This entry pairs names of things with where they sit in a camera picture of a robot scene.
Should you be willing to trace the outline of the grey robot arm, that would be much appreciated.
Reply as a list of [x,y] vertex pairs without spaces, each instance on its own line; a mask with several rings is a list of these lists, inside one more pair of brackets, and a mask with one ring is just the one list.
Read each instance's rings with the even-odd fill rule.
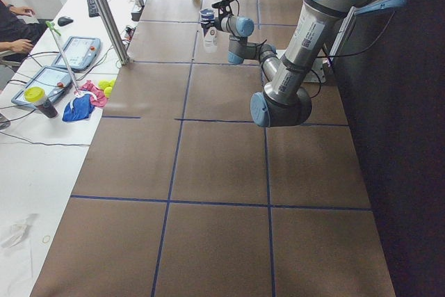
[[259,62],[269,81],[250,100],[252,120],[260,127],[288,127],[304,123],[312,111],[312,102],[301,84],[312,70],[335,23],[347,17],[351,8],[359,13],[399,8],[407,0],[303,0],[296,30],[282,56],[274,46],[248,42],[254,22],[234,15],[231,0],[216,2],[200,13],[204,31],[216,29],[229,34],[228,61]]

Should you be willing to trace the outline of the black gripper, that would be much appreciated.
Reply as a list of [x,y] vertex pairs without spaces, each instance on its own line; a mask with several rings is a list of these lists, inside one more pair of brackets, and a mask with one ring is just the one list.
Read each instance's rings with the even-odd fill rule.
[[221,20],[217,17],[207,18],[200,22],[203,29],[215,28],[217,30],[222,30]]

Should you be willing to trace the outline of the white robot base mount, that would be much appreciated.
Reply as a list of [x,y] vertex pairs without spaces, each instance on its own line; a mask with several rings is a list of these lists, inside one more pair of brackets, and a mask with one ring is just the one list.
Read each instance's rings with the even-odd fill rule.
[[330,64],[326,57],[319,55],[314,61],[312,69],[307,73],[305,83],[322,83],[327,81]]

